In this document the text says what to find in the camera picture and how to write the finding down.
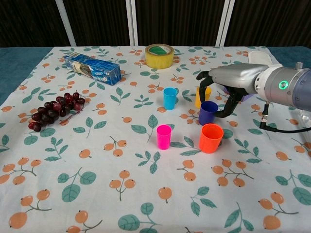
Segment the plastic cup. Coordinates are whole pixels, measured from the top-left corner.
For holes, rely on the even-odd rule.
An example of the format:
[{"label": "plastic cup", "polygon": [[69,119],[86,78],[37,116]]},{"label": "plastic cup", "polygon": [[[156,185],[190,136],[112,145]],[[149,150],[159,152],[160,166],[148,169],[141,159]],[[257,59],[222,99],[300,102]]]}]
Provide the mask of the plastic cup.
[{"label": "plastic cup", "polygon": [[176,102],[176,89],[172,87],[168,87],[164,89],[164,108],[166,110],[172,110],[175,107]]},{"label": "plastic cup", "polygon": [[[197,108],[201,108],[201,100],[200,100],[200,88],[196,88],[196,94],[195,94],[195,106]],[[205,90],[205,101],[209,100],[209,96],[212,92],[212,89],[208,86]]]},{"label": "plastic cup", "polygon": [[199,147],[204,153],[215,152],[224,135],[223,129],[216,124],[206,124],[202,127]]},{"label": "plastic cup", "polygon": [[167,150],[171,143],[172,129],[168,125],[160,125],[156,129],[157,132],[157,146],[161,150]]},{"label": "plastic cup", "polygon": [[206,125],[213,123],[215,116],[214,113],[218,110],[218,105],[212,101],[204,101],[201,103],[199,123]]}]

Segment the teal surface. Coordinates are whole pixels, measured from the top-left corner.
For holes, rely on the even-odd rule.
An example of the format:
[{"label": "teal surface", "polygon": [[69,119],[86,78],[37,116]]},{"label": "teal surface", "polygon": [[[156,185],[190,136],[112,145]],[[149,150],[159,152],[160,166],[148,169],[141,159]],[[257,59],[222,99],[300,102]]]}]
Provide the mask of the teal surface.
[{"label": "teal surface", "polygon": [[51,49],[51,47],[0,48],[0,105]]},{"label": "teal surface", "polygon": [[[51,47],[0,48],[0,105],[51,49]],[[311,68],[311,49],[307,47],[268,47],[268,49],[285,67],[294,67],[296,62],[303,62],[303,68]]]}]

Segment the green indicator light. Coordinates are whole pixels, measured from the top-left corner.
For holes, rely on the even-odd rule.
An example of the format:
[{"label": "green indicator light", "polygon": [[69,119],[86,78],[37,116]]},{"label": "green indicator light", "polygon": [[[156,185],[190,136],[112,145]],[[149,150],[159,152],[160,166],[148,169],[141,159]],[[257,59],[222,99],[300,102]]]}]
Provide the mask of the green indicator light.
[{"label": "green indicator light", "polygon": [[280,83],[278,84],[278,87],[281,90],[284,90],[284,89],[286,89],[288,87],[288,82],[286,80],[280,81]]}]

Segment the dark curtain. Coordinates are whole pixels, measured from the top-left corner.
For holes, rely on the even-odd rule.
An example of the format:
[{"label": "dark curtain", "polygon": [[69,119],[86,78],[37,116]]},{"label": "dark curtain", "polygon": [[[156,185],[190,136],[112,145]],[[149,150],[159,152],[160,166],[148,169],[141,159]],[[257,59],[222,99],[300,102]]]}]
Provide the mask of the dark curtain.
[{"label": "dark curtain", "polygon": [[235,0],[225,46],[311,48],[311,0]]},{"label": "dark curtain", "polygon": [[138,42],[214,46],[224,0],[136,0]]},{"label": "dark curtain", "polygon": [[77,46],[130,45],[125,0],[63,0]]},{"label": "dark curtain", "polygon": [[55,0],[1,0],[0,47],[69,46]]}]

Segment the floral tablecloth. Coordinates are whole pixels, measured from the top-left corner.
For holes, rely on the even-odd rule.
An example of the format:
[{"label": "floral tablecloth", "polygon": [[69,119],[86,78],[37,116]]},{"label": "floral tablecloth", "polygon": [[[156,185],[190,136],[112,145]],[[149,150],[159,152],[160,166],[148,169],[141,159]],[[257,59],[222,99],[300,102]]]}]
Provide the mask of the floral tablecloth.
[{"label": "floral tablecloth", "polygon": [[[310,232],[311,143],[259,129],[258,96],[215,120],[225,132],[215,153],[198,148],[196,75],[247,63],[252,50],[270,54],[175,47],[172,67],[156,70],[144,47],[53,48],[0,107],[1,232]],[[62,56],[73,51],[120,64],[121,82],[69,72]],[[178,91],[172,111],[163,108],[166,87]],[[222,109],[228,95],[211,88]],[[39,106],[75,90],[86,99],[82,111],[40,133],[28,129]],[[272,104],[269,124],[302,128],[296,111]],[[156,146],[160,124],[173,128],[168,150]]]}]

